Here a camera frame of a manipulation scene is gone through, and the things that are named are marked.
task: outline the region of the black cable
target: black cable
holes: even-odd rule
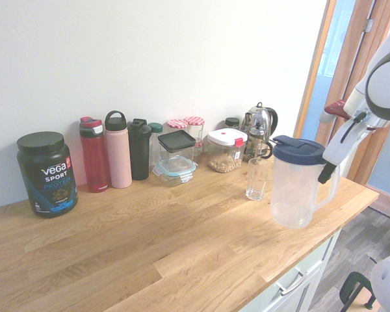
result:
[[[351,129],[353,128],[353,126],[355,126],[356,124],[360,123],[363,121],[363,119],[367,116],[367,113],[365,112],[361,112],[358,114],[357,117],[354,118],[354,122],[352,123],[352,125],[345,131],[340,143],[343,143],[346,136],[350,133]]]
[[[346,136],[350,133],[351,129],[357,124],[357,122],[354,120],[354,122],[352,123],[352,125],[345,131],[340,143],[343,143]]]

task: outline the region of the vega logo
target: vega logo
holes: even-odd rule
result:
[[[46,170],[41,169],[41,171],[45,174],[45,176],[49,175],[49,174],[57,174],[57,173],[64,171],[64,170],[66,170],[65,163],[58,164],[55,167],[48,167]]]

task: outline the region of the white cabinet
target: white cabinet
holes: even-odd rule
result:
[[[309,306],[305,306],[306,298],[309,295],[309,290],[314,286],[320,267],[316,271],[312,272],[298,288],[296,288],[292,294],[280,302],[279,305],[274,306],[272,309],[265,310],[268,312],[306,312]]]
[[[240,312],[307,312],[338,235],[321,244]]]

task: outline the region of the drinking glass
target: drinking glass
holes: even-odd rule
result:
[[[251,200],[262,200],[271,178],[273,163],[263,158],[248,161],[248,184],[246,196]]]

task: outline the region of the navy blue pitcher lid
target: navy blue pitcher lid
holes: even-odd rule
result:
[[[277,136],[273,138],[273,141],[276,142],[273,155],[286,163],[311,166],[326,162],[322,158],[324,146],[314,141],[291,138],[286,135]]]

